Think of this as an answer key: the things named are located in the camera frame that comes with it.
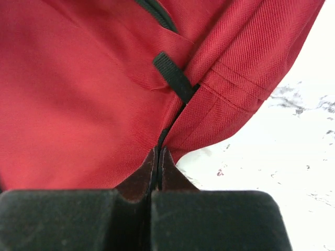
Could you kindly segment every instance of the white background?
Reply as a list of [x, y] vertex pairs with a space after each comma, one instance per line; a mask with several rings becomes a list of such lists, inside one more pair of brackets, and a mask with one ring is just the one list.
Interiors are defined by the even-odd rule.
[[334, 61], [335, 0], [328, 0], [258, 113], [233, 137], [177, 164], [203, 190], [268, 192], [294, 251], [335, 250]]

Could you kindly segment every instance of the black strap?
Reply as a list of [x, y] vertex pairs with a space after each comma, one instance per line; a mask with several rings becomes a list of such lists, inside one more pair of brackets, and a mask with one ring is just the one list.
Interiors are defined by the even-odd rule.
[[154, 58], [153, 65], [180, 99], [187, 104], [195, 94], [195, 90], [183, 71], [164, 52]]

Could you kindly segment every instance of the black trim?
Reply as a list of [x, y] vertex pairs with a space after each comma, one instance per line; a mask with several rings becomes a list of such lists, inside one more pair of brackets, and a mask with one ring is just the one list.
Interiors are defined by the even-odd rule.
[[162, 27], [178, 33], [171, 17], [157, 0], [135, 0], [135, 2], [146, 9]]
[[184, 72], [164, 52], [154, 58], [153, 65], [180, 99], [187, 104], [195, 91]]

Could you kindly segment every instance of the red garment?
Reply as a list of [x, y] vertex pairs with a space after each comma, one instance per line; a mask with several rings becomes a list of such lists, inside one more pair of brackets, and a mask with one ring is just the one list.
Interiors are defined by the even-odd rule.
[[324, 0], [160, 3], [179, 33], [134, 0], [0, 2], [3, 189], [112, 188], [132, 174], [182, 106], [152, 64], [161, 51], [200, 84], [164, 141], [174, 161], [231, 137]]

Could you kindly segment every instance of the zipper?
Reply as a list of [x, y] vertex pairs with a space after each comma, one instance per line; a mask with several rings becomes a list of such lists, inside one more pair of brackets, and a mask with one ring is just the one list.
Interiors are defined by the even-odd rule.
[[135, 2], [149, 12], [162, 27], [178, 33], [169, 13], [166, 12], [157, 0], [135, 0]]

